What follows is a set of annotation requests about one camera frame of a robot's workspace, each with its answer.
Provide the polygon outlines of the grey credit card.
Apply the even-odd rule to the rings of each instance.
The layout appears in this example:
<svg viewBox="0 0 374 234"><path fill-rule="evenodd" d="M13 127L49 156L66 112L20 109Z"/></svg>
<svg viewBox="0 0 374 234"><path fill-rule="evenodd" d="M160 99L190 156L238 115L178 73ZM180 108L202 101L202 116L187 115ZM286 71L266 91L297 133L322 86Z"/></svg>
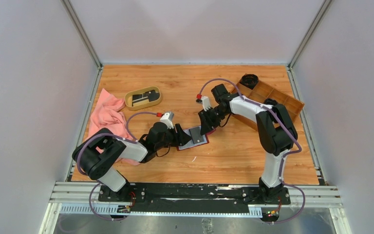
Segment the grey credit card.
<svg viewBox="0 0 374 234"><path fill-rule="evenodd" d="M201 134L200 126L192 127L188 131L190 133L193 145L200 145L200 144L207 143L206 136Z"/></svg>

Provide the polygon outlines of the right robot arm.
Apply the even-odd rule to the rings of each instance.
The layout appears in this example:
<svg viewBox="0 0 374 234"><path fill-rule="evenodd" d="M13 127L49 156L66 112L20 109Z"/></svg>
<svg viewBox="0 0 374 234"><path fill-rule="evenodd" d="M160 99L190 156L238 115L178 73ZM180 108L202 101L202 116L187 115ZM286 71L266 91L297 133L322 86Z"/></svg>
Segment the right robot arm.
<svg viewBox="0 0 374 234"><path fill-rule="evenodd" d="M218 106L212 107L207 96L198 93L197 103L203 109L198 113L201 135L214 131L227 115L242 116L257 125L261 146L266 152L265 165L259 179L256 197L264 203L272 203L283 189L282 175L285 158L298 139L297 131L286 107L253 101L240 91L230 93L223 84L211 90Z"/></svg>

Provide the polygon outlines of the oval wooden tray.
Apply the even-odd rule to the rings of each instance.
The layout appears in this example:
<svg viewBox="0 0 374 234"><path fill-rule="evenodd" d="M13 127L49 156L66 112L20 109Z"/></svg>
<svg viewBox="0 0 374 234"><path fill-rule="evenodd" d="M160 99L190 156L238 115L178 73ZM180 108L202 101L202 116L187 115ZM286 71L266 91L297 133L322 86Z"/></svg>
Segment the oval wooden tray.
<svg viewBox="0 0 374 234"><path fill-rule="evenodd" d="M145 87L126 93L124 100L129 110L136 111L158 105L162 101L162 92L156 86Z"/></svg>

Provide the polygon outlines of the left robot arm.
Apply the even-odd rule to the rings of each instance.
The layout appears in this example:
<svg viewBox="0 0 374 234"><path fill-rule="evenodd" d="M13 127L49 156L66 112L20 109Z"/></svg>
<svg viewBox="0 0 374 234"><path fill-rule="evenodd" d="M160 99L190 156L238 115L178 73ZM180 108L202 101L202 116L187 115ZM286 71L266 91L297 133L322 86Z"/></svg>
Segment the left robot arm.
<svg viewBox="0 0 374 234"><path fill-rule="evenodd" d="M192 140L180 124L169 128L156 122L138 141L114 135L102 128L84 143L76 147L72 159L80 173L100 182L117 201L125 201L133 195L130 183L113 165L119 159L131 159L146 163L155 158L163 148L185 146Z"/></svg>

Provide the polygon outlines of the red leather card holder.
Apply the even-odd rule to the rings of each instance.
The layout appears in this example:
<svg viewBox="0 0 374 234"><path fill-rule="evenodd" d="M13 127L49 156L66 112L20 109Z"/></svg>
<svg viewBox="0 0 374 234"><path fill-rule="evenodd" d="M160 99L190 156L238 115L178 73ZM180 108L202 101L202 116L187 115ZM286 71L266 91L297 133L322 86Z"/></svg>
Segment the red leather card holder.
<svg viewBox="0 0 374 234"><path fill-rule="evenodd" d="M184 132L191 137L191 140L184 146L177 146L178 151L202 146L209 143L207 135L200 135L201 126L195 126L188 129L185 129Z"/></svg>

